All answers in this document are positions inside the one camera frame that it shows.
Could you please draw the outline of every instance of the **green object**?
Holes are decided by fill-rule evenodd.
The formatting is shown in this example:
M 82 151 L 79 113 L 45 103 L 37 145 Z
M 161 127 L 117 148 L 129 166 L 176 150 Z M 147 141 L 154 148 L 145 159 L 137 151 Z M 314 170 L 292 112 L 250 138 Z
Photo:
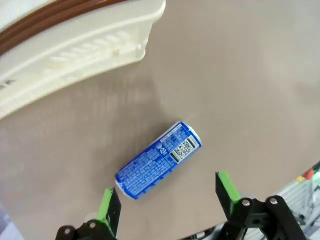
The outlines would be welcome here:
M 113 237 L 116 237 L 121 203 L 114 187 L 107 188 L 98 211 L 97 220 L 104 223 Z
M 230 213 L 232 213 L 233 211 L 233 207 L 234 205 L 239 202 L 239 200 L 241 199 L 240 194 L 238 193 L 235 185 L 232 183 L 229 175 L 227 172 L 225 171 L 220 171 L 218 172 L 218 176 L 223 184 L 223 187 L 225 189 L 225 191 L 227 192 L 229 199 L 231 200 L 230 203 Z

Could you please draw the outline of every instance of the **orange object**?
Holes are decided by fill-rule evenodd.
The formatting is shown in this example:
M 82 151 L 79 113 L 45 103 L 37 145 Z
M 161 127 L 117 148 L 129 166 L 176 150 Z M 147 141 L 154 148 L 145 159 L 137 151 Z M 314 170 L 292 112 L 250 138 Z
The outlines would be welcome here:
M 307 180 L 311 180 L 314 174 L 315 174 L 315 171 L 313 169 L 309 169 L 302 175 L 302 177 L 304 177 Z

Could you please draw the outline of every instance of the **metal screw head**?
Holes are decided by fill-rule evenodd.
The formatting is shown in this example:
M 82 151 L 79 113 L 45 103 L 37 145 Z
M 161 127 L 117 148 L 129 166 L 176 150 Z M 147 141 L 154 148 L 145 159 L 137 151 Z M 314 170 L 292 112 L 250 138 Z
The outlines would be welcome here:
M 247 200 L 247 199 L 245 199 L 245 200 L 242 200 L 242 205 L 243 206 L 250 206 L 250 202 L 249 202 L 249 200 Z
M 277 201 L 277 199 L 275 199 L 275 198 L 271 198 L 271 199 L 270 199 L 270 203 L 271 203 L 271 204 L 277 204 L 278 201 Z
M 96 226 L 96 224 L 95 224 L 94 222 L 90 223 L 90 225 L 89 225 L 89 227 L 90 227 L 91 229 L 93 229 L 95 226 Z
M 67 228 L 66 230 L 64 230 L 64 234 L 68 235 L 71 232 L 70 228 Z

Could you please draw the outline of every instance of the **screw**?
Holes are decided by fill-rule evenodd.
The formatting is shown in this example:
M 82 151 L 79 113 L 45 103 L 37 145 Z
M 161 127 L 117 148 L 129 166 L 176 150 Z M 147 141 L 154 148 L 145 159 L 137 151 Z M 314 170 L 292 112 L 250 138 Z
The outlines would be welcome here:
M 67 228 L 66 230 L 64 230 L 64 234 L 68 235 L 71 232 L 70 228 Z
M 277 201 L 277 199 L 275 199 L 275 198 L 271 198 L 271 199 L 270 199 L 270 203 L 271 203 L 271 204 L 277 204 L 278 201 Z
M 244 205 L 244 206 L 250 206 L 250 202 L 249 202 L 249 200 L 247 200 L 247 199 L 245 199 L 245 200 L 242 200 L 242 205 Z
M 92 223 L 90 223 L 89 226 L 90 226 L 91 229 L 93 229 L 96 226 L 96 224 L 94 222 L 92 222 Z

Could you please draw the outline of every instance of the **barcode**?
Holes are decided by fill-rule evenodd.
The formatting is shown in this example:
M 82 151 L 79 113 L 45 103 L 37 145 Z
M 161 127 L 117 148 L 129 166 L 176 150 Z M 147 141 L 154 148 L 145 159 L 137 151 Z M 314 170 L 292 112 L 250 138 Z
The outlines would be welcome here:
M 171 153 L 171 157 L 179 163 L 185 159 L 196 147 L 198 147 L 197 141 L 193 136 L 189 136 L 179 146 L 177 146 Z

